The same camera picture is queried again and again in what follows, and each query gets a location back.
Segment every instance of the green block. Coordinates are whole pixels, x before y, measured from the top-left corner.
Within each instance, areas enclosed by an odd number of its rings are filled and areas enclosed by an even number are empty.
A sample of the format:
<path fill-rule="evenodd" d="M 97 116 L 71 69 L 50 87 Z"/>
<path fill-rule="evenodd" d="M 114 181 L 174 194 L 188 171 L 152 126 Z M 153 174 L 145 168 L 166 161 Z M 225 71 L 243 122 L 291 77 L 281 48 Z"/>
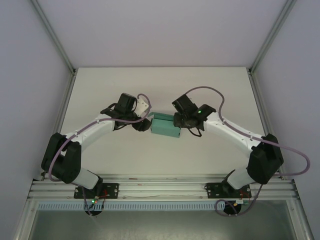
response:
<path fill-rule="evenodd" d="M 152 112 L 151 132 L 170 137 L 180 137 L 180 127 L 174 126 L 174 116 L 164 113 Z"/>

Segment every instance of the black mounting plate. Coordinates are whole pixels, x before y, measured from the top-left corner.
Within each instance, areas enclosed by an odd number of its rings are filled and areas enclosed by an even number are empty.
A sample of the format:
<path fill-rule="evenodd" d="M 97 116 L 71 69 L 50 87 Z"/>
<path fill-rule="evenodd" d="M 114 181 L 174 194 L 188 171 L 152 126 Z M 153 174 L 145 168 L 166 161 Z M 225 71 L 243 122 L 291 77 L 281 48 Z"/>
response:
<path fill-rule="evenodd" d="M 100 196 L 100 199 L 117 199 L 118 193 L 119 193 L 119 183 L 106 183 L 104 182 L 102 184 L 102 195 L 104 195 L 104 192 L 106 190 L 106 197 Z M 91 190 L 84 189 L 84 194 L 86 199 L 94 199 L 95 194 Z M 74 190 L 73 197 L 75 199 L 84 199 L 83 193 L 82 193 L 82 187 L 78 186 Z"/>
<path fill-rule="evenodd" d="M 204 186 L 208 199 L 249 199 L 251 198 L 250 186 L 245 185 L 238 190 L 233 190 L 230 194 L 223 191 L 223 183 L 209 182 Z"/>

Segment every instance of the glass panel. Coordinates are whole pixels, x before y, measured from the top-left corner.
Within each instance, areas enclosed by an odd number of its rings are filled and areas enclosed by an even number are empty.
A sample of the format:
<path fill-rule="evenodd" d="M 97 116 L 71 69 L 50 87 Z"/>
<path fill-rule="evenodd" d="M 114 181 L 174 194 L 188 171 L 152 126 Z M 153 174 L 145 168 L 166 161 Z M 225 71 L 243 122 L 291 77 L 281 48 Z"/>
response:
<path fill-rule="evenodd" d="M 30 240 L 294 240 L 286 201 L 258 201 L 248 214 L 214 211 L 37 211 Z"/>

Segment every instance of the white panel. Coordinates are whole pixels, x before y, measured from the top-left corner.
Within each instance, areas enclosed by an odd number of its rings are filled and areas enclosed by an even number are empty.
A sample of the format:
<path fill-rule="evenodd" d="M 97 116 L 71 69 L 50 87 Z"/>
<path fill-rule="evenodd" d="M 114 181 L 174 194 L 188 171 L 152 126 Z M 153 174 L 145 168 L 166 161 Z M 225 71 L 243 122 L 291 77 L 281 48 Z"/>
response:
<path fill-rule="evenodd" d="M 133 96 L 145 93 L 153 112 L 174 114 L 172 102 L 190 88 L 203 85 L 225 95 L 226 118 L 263 133 L 244 67 L 80 68 L 61 132 L 89 123 L 123 92 Z M 208 89 L 189 96 L 198 106 L 218 108 L 221 102 L 220 96 Z M 186 129 L 175 138 L 127 126 L 101 137 L 82 153 L 82 167 L 97 174 L 226 174 L 247 164 L 248 158 L 231 142 L 207 132 L 198 138 Z"/>
<path fill-rule="evenodd" d="M 279 141 L 305 152 L 311 168 L 294 179 L 311 225 L 320 239 L 320 1 L 297 1 L 257 71 L 272 126 Z M 288 172 L 305 160 L 283 151 Z"/>
<path fill-rule="evenodd" d="M 39 0 L 76 67 L 250 67 L 285 2 Z"/>
<path fill-rule="evenodd" d="M 0 238 L 10 240 L 39 175 L 69 72 L 29 1 L 1 1 L 0 34 Z"/>

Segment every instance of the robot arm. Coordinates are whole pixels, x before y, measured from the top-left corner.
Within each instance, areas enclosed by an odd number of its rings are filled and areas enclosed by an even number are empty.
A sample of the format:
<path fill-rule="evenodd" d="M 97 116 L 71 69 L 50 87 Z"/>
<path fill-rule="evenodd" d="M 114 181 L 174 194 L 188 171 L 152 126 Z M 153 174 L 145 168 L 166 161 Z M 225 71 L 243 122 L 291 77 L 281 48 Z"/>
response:
<path fill-rule="evenodd" d="M 226 193 L 238 190 L 254 182 L 260 184 L 268 183 L 270 178 L 283 164 L 284 160 L 279 147 L 244 137 L 226 126 L 223 122 L 228 122 L 252 137 L 278 143 L 277 138 L 272 134 L 261 136 L 237 126 L 225 118 L 221 121 L 219 114 L 214 108 L 206 104 L 198 108 L 185 94 L 172 104 L 178 111 L 174 114 L 173 118 L 175 127 L 197 128 L 198 131 L 202 130 L 219 135 L 227 141 L 234 143 L 249 158 L 247 166 L 233 170 L 223 180 L 222 183 L 225 185 L 224 189 Z"/>
<path fill-rule="evenodd" d="M 117 103 L 102 110 L 92 122 L 81 130 L 66 135 L 58 132 L 53 134 L 45 151 L 41 168 L 48 172 L 58 150 L 69 140 L 63 150 L 59 152 L 52 168 L 52 175 L 66 184 L 74 183 L 83 186 L 92 190 L 96 196 L 100 196 L 102 178 L 81 167 L 81 153 L 103 135 L 112 133 L 126 125 L 132 125 L 139 132 L 148 130 L 151 122 L 146 118 L 139 121 L 141 114 L 148 109 L 149 105 L 141 98 L 137 99 L 123 93 Z"/>

